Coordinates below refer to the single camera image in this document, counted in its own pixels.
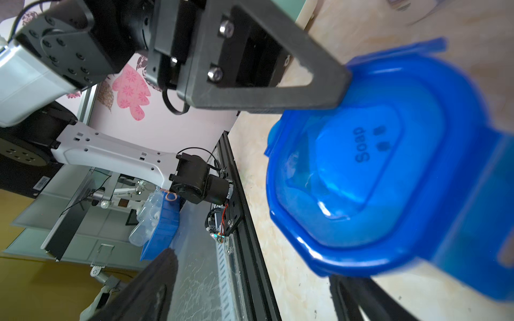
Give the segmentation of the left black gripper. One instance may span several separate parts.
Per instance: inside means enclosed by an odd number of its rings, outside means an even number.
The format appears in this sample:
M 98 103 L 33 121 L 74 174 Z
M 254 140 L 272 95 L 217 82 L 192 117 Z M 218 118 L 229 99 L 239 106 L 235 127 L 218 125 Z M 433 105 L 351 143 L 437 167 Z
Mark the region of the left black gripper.
M 351 72 L 272 1 L 93 1 L 94 31 L 117 68 L 134 53 L 171 112 L 330 109 Z

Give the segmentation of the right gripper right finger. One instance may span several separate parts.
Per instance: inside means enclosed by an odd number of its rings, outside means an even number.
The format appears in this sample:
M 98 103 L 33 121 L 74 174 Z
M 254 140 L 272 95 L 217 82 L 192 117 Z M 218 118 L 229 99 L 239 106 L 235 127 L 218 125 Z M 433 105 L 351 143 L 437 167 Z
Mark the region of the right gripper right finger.
M 416 320 L 370 278 L 332 275 L 329 281 L 339 320 Z

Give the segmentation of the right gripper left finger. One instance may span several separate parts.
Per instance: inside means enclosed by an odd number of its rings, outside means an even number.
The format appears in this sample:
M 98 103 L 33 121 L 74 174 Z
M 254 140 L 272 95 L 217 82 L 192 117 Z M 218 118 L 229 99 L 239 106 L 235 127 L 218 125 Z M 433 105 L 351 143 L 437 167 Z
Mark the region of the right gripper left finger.
M 173 249 L 162 251 L 91 320 L 167 320 L 179 267 Z

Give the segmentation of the blue lid container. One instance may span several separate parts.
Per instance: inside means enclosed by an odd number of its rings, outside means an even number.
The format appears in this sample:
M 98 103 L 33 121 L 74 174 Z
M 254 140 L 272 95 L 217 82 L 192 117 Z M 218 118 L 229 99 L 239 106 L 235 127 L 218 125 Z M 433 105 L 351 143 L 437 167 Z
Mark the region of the blue lid container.
M 286 111 L 268 138 L 270 216 L 319 276 L 423 259 L 513 300 L 513 136 L 438 59 L 444 38 L 357 56 L 333 110 Z

